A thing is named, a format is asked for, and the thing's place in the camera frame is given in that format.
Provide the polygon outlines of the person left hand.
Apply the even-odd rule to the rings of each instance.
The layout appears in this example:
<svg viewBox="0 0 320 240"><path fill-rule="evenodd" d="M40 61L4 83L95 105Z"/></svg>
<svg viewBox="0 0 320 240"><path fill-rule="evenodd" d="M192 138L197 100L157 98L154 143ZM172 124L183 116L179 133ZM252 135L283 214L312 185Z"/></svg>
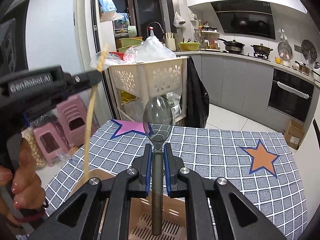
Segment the person left hand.
<svg viewBox="0 0 320 240"><path fill-rule="evenodd" d="M12 182L14 209L38 209L45 202L46 193L41 187L41 179L36 174L36 161L32 156L31 147L25 139L20 143L19 158L20 166L14 174L1 166L1 186Z"/></svg>

